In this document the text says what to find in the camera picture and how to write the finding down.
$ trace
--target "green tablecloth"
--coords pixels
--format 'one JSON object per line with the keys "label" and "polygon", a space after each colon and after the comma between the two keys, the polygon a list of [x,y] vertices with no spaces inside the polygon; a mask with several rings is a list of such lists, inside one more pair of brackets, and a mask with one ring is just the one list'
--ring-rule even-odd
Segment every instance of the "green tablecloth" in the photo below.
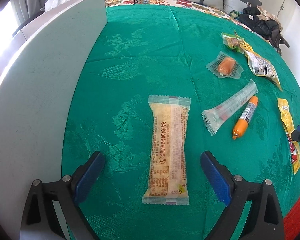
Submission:
{"label": "green tablecloth", "polygon": [[[230,21],[202,12],[158,5],[107,8],[108,23],[93,46],[71,103],[62,158],[62,174],[99,150],[106,165],[88,199],[80,205],[101,239],[203,239],[218,220],[220,203],[200,168],[210,150],[233,174],[261,182],[271,179],[283,215],[300,196],[300,170],[292,173],[288,141],[277,97],[285,98],[295,126],[300,124],[300,88],[275,50]],[[221,32],[245,38],[275,66],[283,92],[252,74],[243,54],[223,45]],[[239,80],[220,79],[205,66],[220,51],[244,68]],[[201,112],[228,99],[250,79],[257,84],[258,108],[242,138],[232,129],[242,109],[215,136]],[[147,189],[153,116],[148,95],[191,98],[185,155],[188,206],[142,204]],[[249,204],[243,217],[247,216]],[[233,239],[240,235],[245,217]]]}

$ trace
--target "floral pattern on tablecloth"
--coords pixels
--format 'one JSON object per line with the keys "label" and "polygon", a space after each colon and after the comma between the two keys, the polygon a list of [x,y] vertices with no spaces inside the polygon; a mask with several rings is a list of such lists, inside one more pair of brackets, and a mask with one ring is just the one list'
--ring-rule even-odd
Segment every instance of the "floral pattern on tablecloth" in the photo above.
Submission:
{"label": "floral pattern on tablecloth", "polygon": [[203,13],[207,13],[218,18],[223,18],[223,19],[227,19],[228,21],[232,21],[234,24],[242,26],[243,28],[253,32],[257,36],[262,38],[264,41],[269,43],[269,41],[261,37],[258,33],[255,33],[249,27],[239,22],[238,20],[233,19],[231,16],[227,15],[223,11],[220,11],[218,9],[206,5],[201,5],[195,2],[190,2],[187,0],[106,0],[107,7],[118,6],[118,5],[133,5],[133,4],[169,5],[169,6],[183,7],[183,8],[196,10],[196,11],[201,11]]}

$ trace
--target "silver bolt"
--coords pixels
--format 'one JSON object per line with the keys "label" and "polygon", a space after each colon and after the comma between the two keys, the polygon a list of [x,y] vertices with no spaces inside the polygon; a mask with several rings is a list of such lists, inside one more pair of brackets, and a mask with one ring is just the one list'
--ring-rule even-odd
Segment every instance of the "silver bolt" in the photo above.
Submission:
{"label": "silver bolt", "polygon": [[67,182],[67,181],[69,181],[71,179],[71,176],[70,175],[64,175],[63,177],[62,177],[62,180],[64,181],[64,182]]}
{"label": "silver bolt", "polygon": [[235,179],[236,181],[242,181],[242,176],[240,176],[240,175],[235,175],[235,176],[234,176],[234,179]]}
{"label": "silver bolt", "polygon": [[269,186],[272,185],[272,181],[269,180],[269,179],[266,179],[266,180],[265,180],[265,183],[266,183],[267,185],[269,185]]}
{"label": "silver bolt", "polygon": [[40,183],[40,180],[38,180],[38,179],[35,179],[35,180],[32,182],[33,186],[38,186],[39,183]]}

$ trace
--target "orange sausage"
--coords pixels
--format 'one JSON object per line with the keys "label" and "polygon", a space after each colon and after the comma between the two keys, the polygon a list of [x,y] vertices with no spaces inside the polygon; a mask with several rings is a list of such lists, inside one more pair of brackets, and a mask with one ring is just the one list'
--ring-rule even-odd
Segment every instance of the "orange sausage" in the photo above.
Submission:
{"label": "orange sausage", "polygon": [[218,72],[221,75],[230,75],[236,61],[231,57],[225,57],[218,66]]}
{"label": "orange sausage", "polygon": [[240,116],[239,120],[235,124],[232,135],[233,139],[235,140],[237,137],[241,137],[244,135],[246,129],[248,128],[248,125],[250,123],[250,120],[252,118],[252,115],[257,108],[258,105],[258,98],[256,96],[253,96],[250,98],[249,103],[247,104],[245,110],[243,111],[242,115]]}

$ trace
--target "gray curtain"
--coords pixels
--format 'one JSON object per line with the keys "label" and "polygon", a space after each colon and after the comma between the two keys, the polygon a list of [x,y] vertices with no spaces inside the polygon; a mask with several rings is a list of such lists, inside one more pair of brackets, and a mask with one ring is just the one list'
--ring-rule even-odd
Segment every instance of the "gray curtain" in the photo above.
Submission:
{"label": "gray curtain", "polygon": [[11,0],[11,5],[19,26],[33,17],[44,7],[45,0]]}

